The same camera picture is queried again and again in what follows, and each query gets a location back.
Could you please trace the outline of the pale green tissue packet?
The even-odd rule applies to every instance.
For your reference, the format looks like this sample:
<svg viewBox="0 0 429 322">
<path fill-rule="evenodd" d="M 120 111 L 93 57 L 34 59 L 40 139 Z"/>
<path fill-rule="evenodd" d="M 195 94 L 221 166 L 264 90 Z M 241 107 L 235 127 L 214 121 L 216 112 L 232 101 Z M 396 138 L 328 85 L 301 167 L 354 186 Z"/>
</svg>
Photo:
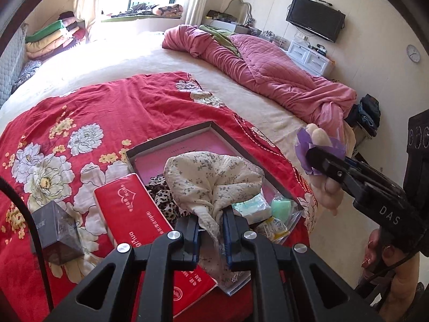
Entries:
<svg viewBox="0 0 429 322">
<path fill-rule="evenodd" d="M 262 192 L 247 201 L 232 204 L 234 213 L 246 219 L 249 225 L 262 222 L 272 215 L 271 206 Z"/>
</svg>

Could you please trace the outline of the green sponge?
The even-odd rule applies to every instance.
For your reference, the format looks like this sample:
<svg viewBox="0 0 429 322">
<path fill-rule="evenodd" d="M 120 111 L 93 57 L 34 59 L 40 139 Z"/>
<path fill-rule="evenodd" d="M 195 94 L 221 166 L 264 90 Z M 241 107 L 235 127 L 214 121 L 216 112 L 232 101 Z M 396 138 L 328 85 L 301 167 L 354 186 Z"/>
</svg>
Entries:
<svg viewBox="0 0 429 322">
<path fill-rule="evenodd" d="M 287 223 L 291 217 L 294 201 L 285 198 L 274 198 L 271 201 L 272 216 Z"/>
</svg>

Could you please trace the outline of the leopard print cloth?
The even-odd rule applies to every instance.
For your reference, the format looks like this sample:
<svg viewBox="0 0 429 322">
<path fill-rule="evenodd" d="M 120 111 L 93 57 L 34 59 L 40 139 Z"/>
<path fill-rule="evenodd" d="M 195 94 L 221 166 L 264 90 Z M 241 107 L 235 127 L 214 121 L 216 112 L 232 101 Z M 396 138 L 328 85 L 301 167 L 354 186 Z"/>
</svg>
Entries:
<svg viewBox="0 0 429 322">
<path fill-rule="evenodd" d="M 176 226 L 178 219 L 188 215 L 188 212 L 181 209 L 173 199 L 172 192 L 162 174 L 151 177 L 145 187 L 158 209 L 173 228 Z"/>
</svg>

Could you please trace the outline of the white floral fabric cloth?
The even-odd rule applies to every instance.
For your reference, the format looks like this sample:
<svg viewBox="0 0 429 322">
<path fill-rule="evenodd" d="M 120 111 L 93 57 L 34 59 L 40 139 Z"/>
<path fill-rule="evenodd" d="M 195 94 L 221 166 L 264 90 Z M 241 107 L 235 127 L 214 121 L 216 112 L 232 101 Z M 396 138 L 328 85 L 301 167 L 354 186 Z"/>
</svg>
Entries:
<svg viewBox="0 0 429 322">
<path fill-rule="evenodd" d="M 239 156 L 194 151 L 169 158 L 164 178 L 177 205 L 195 214 L 215 244 L 222 210 L 247 201 L 262 189 L 264 171 Z"/>
</svg>

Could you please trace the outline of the beige plush bear purple dress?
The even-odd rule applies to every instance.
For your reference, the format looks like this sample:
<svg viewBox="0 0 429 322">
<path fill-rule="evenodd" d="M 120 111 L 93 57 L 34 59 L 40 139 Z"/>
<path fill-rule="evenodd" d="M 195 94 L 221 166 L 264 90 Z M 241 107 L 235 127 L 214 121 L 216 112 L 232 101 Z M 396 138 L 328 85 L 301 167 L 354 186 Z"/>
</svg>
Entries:
<svg viewBox="0 0 429 322">
<path fill-rule="evenodd" d="M 343 190 L 337 177 L 329 173 L 331 162 L 340 163 L 346 156 L 345 146 L 316 124 L 308 124 L 297 133 L 297 158 L 310 178 L 317 201 L 335 216 L 342 203 Z"/>
</svg>

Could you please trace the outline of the red flat gift box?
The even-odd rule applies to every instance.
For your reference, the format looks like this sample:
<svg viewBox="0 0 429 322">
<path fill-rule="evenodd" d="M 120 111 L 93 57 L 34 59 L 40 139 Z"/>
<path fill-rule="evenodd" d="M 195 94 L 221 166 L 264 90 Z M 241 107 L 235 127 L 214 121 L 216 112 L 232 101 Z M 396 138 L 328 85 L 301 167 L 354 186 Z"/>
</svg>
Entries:
<svg viewBox="0 0 429 322">
<path fill-rule="evenodd" d="M 138 248 L 173 230 L 158 209 L 137 174 L 128 174 L 95 189 L 95 202 L 111 241 Z M 201 267 L 176 272 L 173 289 L 173 316 L 177 317 L 217 283 Z"/>
</svg>

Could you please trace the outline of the dark clothes pile on chair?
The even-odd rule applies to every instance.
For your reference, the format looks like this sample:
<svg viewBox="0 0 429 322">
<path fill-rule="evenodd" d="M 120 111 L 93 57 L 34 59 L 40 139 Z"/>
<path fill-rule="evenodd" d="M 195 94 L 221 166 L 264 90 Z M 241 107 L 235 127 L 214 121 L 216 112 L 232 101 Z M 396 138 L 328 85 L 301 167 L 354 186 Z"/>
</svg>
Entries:
<svg viewBox="0 0 429 322">
<path fill-rule="evenodd" d="M 360 126 L 371 137 L 377 136 L 380 127 L 380 104 L 375 97 L 366 94 L 359 102 L 354 104 L 345 121 L 354 128 Z"/>
</svg>

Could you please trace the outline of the dark grey square box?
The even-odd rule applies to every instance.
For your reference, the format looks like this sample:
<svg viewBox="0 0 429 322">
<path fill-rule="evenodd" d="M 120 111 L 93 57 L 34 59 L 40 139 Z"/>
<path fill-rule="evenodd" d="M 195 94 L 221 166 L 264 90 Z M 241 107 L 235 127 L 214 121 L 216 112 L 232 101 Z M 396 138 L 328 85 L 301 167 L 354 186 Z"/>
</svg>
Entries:
<svg viewBox="0 0 429 322">
<path fill-rule="evenodd" d="M 63 265 L 81 257 L 83 247 L 76 221 L 57 203 L 50 201 L 32 213 L 43 258 L 51 264 Z"/>
</svg>

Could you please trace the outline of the red floral bed cover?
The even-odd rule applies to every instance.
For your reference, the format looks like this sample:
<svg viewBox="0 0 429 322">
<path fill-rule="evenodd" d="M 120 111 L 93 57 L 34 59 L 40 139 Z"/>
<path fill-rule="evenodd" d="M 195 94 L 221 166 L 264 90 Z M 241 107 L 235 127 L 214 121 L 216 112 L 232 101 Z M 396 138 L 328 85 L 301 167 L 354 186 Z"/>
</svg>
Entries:
<svg viewBox="0 0 429 322">
<path fill-rule="evenodd" d="M 35 211 L 55 201 L 76 220 L 84 256 L 47 264 L 59 303 L 113 247 L 93 191 L 127 175 L 126 152 L 178 129 L 213 121 L 257 159 L 299 201 L 312 196 L 286 154 L 185 72 L 136 75 L 86 86 L 42 100 L 10 122 L 1 134 L 1 177 Z M 247 283 L 228 297 L 203 270 L 185 274 L 190 288 L 213 288 L 175 321 L 245 321 L 252 312 Z M 1 193 L 1 321 L 43 321 L 49 309 L 27 223 Z"/>
</svg>

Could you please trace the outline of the white drawer cabinet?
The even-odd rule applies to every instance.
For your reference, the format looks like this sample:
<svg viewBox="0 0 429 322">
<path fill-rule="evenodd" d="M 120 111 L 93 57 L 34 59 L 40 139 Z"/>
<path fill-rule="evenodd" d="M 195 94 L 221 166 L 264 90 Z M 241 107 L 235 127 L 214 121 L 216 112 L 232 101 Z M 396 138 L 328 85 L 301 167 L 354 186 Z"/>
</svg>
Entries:
<svg viewBox="0 0 429 322">
<path fill-rule="evenodd" d="M 334 69 L 333 61 L 298 42 L 291 42 L 286 54 L 298 67 L 313 76 L 328 78 Z"/>
</svg>

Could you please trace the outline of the pink quilted duvet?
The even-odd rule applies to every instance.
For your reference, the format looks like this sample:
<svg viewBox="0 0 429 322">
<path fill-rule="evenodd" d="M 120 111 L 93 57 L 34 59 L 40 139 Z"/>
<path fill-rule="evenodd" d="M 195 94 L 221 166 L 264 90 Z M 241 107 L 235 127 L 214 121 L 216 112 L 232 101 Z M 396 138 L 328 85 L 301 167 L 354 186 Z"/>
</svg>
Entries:
<svg viewBox="0 0 429 322">
<path fill-rule="evenodd" d="M 234 34 L 229 40 L 235 52 L 200 28 L 179 25 L 165 31 L 162 47 L 206 61 L 241 86 L 346 142 L 344 123 L 356 101 L 355 90 L 299 68 L 266 40 L 243 34 Z"/>
</svg>

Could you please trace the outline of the beige bed sheet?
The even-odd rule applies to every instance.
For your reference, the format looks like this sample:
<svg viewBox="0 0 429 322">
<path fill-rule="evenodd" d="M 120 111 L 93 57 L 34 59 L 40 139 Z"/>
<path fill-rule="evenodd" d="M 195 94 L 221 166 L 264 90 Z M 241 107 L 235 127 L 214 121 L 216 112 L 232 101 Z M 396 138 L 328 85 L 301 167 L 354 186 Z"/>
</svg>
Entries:
<svg viewBox="0 0 429 322">
<path fill-rule="evenodd" d="M 161 46 L 163 39 L 160 34 L 149 33 L 143 43 L 88 43 L 50 58 L 1 107 L 1 134 L 20 114 L 47 98 L 63 97 L 86 86 L 140 74 L 185 72 L 199 83 L 203 93 L 210 92 L 245 121 L 256 119 L 253 125 L 262 126 L 259 131 L 286 154 L 306 181 L 312 196 L 311 199 L 305 196 L 305 201 L 293 196 L 304 212 L 303 219 L 291 234 L 293 238 L 306 239 L 313 232 L 321 211 L 310 179 L 295 153 L 297 132 L 305 123 L 276 102 L 237 84 L 206 61 L 186 52 L 164 49 Z"/>
</svg>

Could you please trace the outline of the stack of folded blankets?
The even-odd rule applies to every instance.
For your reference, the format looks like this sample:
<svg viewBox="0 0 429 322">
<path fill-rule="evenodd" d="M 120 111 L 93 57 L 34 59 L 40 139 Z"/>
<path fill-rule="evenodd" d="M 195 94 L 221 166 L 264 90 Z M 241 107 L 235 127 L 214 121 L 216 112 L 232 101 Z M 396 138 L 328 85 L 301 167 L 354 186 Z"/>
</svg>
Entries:
<svg viewBox="0 0 429 322">
<path fill-rule="evenodd" d="M 61 13 L 56 21 L 25 38 L 27 59 L 45 61 L 69 50 L 87 38 L 84 21 L 78 21 L 73 12 Z"/>
</svg>

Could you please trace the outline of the grey quilted headboard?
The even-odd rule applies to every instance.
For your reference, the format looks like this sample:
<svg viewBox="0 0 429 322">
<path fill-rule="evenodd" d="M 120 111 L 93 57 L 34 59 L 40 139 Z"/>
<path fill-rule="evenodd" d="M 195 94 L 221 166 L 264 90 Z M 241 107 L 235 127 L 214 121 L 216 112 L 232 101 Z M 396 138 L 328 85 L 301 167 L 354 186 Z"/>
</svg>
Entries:
<svg viewBox="0 0 429 322">
<path fill-rule="evenodd" d="M 1 55 L 0 62 L 0 107 L 9 99 L 14 82 L 25 62 L 25 37 L 28 24 L 23 23 L 15 32 Z"/>
</svg>

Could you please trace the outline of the round wall clock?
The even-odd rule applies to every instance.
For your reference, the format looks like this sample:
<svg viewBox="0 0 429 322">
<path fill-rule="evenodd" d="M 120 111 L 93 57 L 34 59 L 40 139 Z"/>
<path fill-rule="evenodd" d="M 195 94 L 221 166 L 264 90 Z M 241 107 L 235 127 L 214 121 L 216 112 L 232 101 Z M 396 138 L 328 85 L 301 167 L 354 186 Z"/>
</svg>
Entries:
<svg viewBox="0 0 429 322">
<path fill-rule="evenodd" d="M 406 54 L 408 56 L 408 58 L 413 62 L 413 63 L 419 63 L 420 62 L 420 52 L 417 49 L 417 47 L 415 47 L 415 45 L 413 44 L 409 44 L 406 47 Z"/>
</svg>

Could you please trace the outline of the black wall television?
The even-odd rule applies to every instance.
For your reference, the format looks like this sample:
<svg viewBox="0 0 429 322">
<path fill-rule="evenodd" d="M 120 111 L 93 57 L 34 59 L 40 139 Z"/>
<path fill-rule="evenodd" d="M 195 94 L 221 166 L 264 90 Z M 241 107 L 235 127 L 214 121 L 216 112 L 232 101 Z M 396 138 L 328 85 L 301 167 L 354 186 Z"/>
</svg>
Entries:
<svg viewBox="0 0 429 322">
<path fill-rule="evenodd" d="M 313 0 L 292 0 L 286 21 L 335 43 L 345 26 L 345 14 Z"/>
</svg>

